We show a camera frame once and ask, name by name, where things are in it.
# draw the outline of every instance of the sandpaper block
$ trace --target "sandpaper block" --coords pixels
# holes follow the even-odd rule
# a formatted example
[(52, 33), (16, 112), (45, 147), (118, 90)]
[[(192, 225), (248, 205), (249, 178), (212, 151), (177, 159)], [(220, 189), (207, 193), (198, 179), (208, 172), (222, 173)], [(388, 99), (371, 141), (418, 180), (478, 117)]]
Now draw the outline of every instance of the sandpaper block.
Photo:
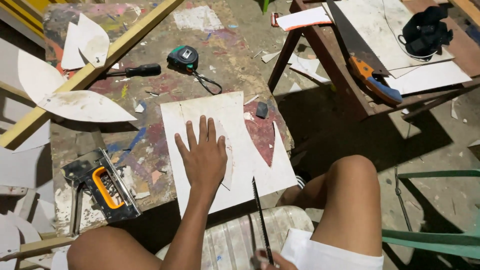
[(265, 117), (267, 117), (267, 113), (268, 113), (267, 104), (264, 102), (258, 102), (257, 112), (255, 113), (255, 115), (262, 119), (265, 119)]

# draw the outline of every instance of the orange staple gun handle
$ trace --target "orange staple gun handle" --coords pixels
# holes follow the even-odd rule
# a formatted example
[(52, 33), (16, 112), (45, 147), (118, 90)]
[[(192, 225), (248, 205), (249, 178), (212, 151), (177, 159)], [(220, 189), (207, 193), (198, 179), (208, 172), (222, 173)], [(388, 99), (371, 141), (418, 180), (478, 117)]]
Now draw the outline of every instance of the orange staple gun handle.
[(117, 205), (113, 201), (110, 194), (108, 193), (107, 188), (105, 187), (105, 185), (102, 183), (102, 180), (100, 179), (100, 175), (102, 173), (106, 172), (106, 171), (107, 170), (105, 169), (105, 167), (100, 167), (93, 172), (92, 178), (93, 178), (93, 181), (95, 182), (95, 185), (97, 186), (98, 190), (100, 191), (103, 198), (105, 199), (105, 202), (107, 203), (108, 207), (110, 207), (112, 209), (117, 209), (120, 206), (122, 206), (123, 204), (125, 204), (125, 202), (121, 202), (120, 204)]

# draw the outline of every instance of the white cable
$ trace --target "white cable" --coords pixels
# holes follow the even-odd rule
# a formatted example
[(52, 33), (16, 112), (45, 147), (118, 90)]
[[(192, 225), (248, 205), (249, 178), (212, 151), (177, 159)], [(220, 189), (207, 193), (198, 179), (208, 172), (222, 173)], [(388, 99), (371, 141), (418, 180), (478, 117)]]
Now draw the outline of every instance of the white cable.
[[(388, 22), (388, 19), (387, 19), (387, 14), (386, 14), (386, 11), (385, 11), (385, 2), (384, 0), (382, 0), (382, 5), (384, 6), (384, 18), (385, 18), (385, 21), (387, 22), (387, 25), (388, 25), (388, 28), (390, 28), (390, 31), (392, 32), (392, 34), (395, 36), (395, 32), (393, 32), (393, 29), (392, 27), (390, 26), (390, 23)], [(404, 44), (400, 43), (400, 38), (399, 37), (395, 37), (395, 41), (397, 42), (398, 46), (400, 47), (400, 49), (402, 49), (402, 51), (410, 56), (411, 58), (415, 58), (416, 60), (423, 60), (424, 62), (428, 62), (430, 61), (431, 59), (428, 59), (428, 60), (424, 60), (423, 58), (429, 58), (431, 56), (433, 56), (434, 54), (436, 54), (438, 51), (436, 50), (434, 53), (430, 54), (430, 55), (427, 55), (427, 56), (416, 56), (416, 55), (411, 55), (409, 54), (404, 48)]]

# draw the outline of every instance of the fingernail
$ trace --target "fingernail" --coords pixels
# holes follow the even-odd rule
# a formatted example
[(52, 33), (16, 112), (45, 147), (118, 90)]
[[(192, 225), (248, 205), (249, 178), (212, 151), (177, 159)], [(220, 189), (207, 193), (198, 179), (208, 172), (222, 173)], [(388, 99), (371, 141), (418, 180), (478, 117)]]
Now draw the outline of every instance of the fingernail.
[(267, 267), (268, 267), (268, 262), (263, 261), (260, 263), (260, 269), (266, 270)]

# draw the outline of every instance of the paint-stained workbench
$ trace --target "paint-stained workbench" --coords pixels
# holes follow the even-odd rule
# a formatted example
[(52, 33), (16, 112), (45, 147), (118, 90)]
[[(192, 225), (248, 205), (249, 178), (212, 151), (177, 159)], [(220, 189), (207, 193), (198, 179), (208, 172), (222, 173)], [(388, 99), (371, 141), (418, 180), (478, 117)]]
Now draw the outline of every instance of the paint-stained workbench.
[[(157, 4), (50, 5), (44, 17), (48, 47), (46, 60), (62, 71), (60, 61), (68, 23), (76, 24), (80, 13), (101, 25), (113, 42)], [(245, 120), (245, 124), (267, 163), (271, 163), (273, 155), (273, 148), (269, 147), (269, 144), (274, 144), (272, 121), (278, 124), (286, 150), (289, 151), (293, 146), (293, 140), (278, 112), (275, 100), (258, 68), (251, 61), (254, 53), (249, 51), (228, 5), (224, 1), (214, 0), (185, 1), (174, 12), (197, 15), (196, 8), (201, 6), (212, 9), (223, 28), (203, 29), (215, 20), (215, 14), (208, 14), (203, 24), (191, 25), (199, 29), (191, 27), (179, 29), (179, 24), (173, 14), (170, 14), (119, 61), (120, 66), (123, 65), (120, 69), (156, 62), (162, 66), (161, 75), (133, 77), (128, 80), (124, 77), (111, 77), (96, 81), (89, 87), (90, 90), (117, 102), (138, 119), (131, 123), (101, 125), (100, 129), (109, 153), (113, 154), (112, 159), (119, 158), (116, 165), (127, 166), (126, 177), (129, 177), (128, 169), (131, 169), (136, 193), (150, 193), (149, 196), (137, 200), (141, 210), (162, 205), (176, 198), (159, 104), (210, 96), (200, 83), (194, 82), (193, 76), (167, 67), (167, 55), (177, 46), (189, 45), (196, 48), (200, 57), (197, 71), (220, 83), (224, 92), (244, 91), (245, 101), (259, 95), (255, 101), (244, 106), (244, 111), (252, 116), (250, 118), (246, 114), (245, 118), (250, 120)], [(205, 8), (200, 9), (203, 9), (200, 16), (205, 16)], [(160, 96), (153, 97), (145, 91), (157, 92)], [(266, 102), (269, 106), (268, 117), (265, 120), (255, 116), (258, 101)], [(143, 113), (134, 112), (138, 104), (144, 106)], [(82, 123), (68, 120), (51, 125), (57, 232), (61, 235), (66, 235), (69, 230), (72, 196), (71, 188), (63, 178), (60, 167), (77, 158), (75, 136), (84, 131), (83, 128)], [(151, 174), (154, 171), (164, 173), (158, 179), (152, 179)], [(102, 224), (105, 224), (102, 213), (92, 209), (88, 196), (84, 196), (81, 230), (85, 231)]]

